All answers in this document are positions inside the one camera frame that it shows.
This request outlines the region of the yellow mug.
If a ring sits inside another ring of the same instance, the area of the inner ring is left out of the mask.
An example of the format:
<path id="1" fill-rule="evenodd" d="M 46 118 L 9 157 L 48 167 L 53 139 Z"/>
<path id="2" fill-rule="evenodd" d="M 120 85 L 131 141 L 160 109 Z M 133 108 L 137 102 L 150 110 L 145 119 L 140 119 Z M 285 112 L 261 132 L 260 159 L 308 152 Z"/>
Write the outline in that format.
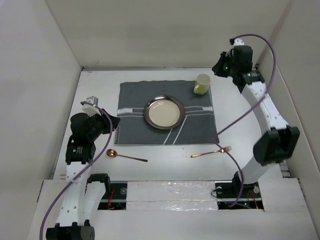
<path id="1" fill-rule="evenodd" d="M 193 92 L 197 95 L 204 95 L 211 84 L 211 78 L 209 75 L 201 73 L 195 79 L 195 86 Z"/>

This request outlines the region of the grey cloth placemat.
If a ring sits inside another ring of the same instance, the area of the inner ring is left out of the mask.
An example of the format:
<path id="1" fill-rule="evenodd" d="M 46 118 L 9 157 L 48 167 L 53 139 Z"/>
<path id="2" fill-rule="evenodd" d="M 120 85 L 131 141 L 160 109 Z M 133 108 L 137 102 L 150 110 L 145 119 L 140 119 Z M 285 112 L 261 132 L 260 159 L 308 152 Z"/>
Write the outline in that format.
<path id="1" fill-rule="evenodd" d="M 212 93 L 186 80 L 120 84 L 116 145 L 196 145 L 220 142 Z"/>

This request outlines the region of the copper fork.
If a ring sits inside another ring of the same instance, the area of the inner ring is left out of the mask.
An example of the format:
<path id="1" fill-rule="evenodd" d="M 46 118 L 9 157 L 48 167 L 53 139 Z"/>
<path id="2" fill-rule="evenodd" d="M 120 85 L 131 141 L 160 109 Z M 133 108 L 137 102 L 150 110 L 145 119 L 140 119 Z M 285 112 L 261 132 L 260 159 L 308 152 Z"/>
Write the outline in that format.
<path id="1" fill-rule="evenodd" d="M 190 156 L 190 158 L 197 158 L 197 157 L 201 157 L 201 156 L 205 156 L 205 155 L 210 155 L 210 154 L 216 154 L 216 153 L 227 153 L 230 152 L 232 150 L 231 146 L 227 146 L 227 147 L 221 147 L 219 150 L 214 150 L 214 151 L 209 151 L 209 152 L 204 152 L 204 153 L 198 153 L 198 154 L 193 154 Z"/>

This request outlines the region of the round metal plate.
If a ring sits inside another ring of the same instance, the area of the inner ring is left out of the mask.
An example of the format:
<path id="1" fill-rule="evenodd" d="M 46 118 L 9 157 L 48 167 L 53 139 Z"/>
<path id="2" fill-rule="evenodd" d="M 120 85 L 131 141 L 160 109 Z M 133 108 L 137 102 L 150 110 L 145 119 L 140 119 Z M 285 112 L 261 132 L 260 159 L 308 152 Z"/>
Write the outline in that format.
<path id="1" fill-rule="evenodd" d="M 146 122 L 158 130 L 171 130 L 185 119 L 185 107 L 180 100 L 170 95 L 152 98 L 144 107 Z"/>

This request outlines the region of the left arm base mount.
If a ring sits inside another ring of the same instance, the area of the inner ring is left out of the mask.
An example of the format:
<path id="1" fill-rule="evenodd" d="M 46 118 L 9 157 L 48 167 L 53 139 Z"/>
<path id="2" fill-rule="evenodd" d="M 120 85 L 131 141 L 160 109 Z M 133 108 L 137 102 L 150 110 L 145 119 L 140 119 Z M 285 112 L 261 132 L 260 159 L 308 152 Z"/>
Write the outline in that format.
<path id="1" fill-rule="evenodd" d="M 126 210 L 127 193 L 127 181 L 112 181 L 111 191 L 104 194 L 98 205 L 98 210 Z"/>

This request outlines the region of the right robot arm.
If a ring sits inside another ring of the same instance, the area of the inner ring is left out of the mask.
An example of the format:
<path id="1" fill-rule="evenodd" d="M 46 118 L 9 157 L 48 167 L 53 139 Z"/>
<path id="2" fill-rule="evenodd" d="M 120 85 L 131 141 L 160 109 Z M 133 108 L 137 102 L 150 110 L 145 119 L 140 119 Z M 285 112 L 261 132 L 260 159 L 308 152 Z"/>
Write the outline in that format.
<path id="1" fill-rule="evenodd" d="M 290 126 L 277 110 L 262 74 L 252 69 L 252 58 L 250 46 L 237 45 L 222 52 L 212 67 L 216 76 L 232 78 L 250 104 L 261 130 L 261 138 L 253 146 L 253 157 L 233 176 L 231 191 L 237 197 L 247 194 L 270 167 L 289 159 L 300 136 L 299 129 Z"/>

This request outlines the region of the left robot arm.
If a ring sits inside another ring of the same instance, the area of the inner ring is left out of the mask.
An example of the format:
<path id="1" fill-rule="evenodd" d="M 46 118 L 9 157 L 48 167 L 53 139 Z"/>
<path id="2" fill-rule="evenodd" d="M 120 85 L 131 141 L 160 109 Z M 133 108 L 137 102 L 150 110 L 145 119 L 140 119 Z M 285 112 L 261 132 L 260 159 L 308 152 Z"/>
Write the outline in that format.
<path id="1" fill-rule="evenodd" d="M 100 135 L 111 136 L 119 122 L 118 117 L 109 115 L 104 109 L 92 116 L 82 112 L 70 118 L 71 136 L 65 153 L 67 184 L 44 215 L 39 231 L 41 240 L 95 239 L 92 218 L 101 199 L 107 198 L 112 191 L 107 173 L 90 173 L 102 155 L 95 154 L 95 140 Z M 54 227 L 45 228 L 46 219 L 59 198 L 63 200 Z"/>

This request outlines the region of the copper spoon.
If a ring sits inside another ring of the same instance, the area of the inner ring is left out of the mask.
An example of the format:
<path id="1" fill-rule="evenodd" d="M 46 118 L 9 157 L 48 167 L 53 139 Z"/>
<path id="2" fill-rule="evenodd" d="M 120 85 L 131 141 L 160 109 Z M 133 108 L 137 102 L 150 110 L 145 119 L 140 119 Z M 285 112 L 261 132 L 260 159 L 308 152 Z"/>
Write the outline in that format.
<path id="1" fill-rule="evenodd" d="M 108 149 L 106 151 L 106 154 L 108 157 L 110 158 L 116 158 L 116 157 L 123 157 L 123 158 L 127 158 L 127 159 L 132 159 L 132 160 L 137 160 L 137 161 L 141 161 L 141 162 L 148 162 L 147 159 L 143 159 L 143 158 L 137 158 L 137 157 L 132 157 L 132 156 L 126 156 L 126 155 L 122 155 L 122 154 L 118 154 L 114 149 Z"/>

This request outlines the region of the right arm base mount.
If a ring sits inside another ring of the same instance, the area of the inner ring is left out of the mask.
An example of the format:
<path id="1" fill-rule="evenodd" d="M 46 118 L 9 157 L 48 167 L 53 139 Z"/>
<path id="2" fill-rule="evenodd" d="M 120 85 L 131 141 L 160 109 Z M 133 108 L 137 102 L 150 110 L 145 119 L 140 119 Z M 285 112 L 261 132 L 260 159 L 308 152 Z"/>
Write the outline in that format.
<path id="1" fill-rule="evenodd" d="M 219 210 L 263 210 L 263 201 L 258 182 L 244 184 L 236 172 L 232 181 L 216 181 L 211 196 L 217 200 Z"/>

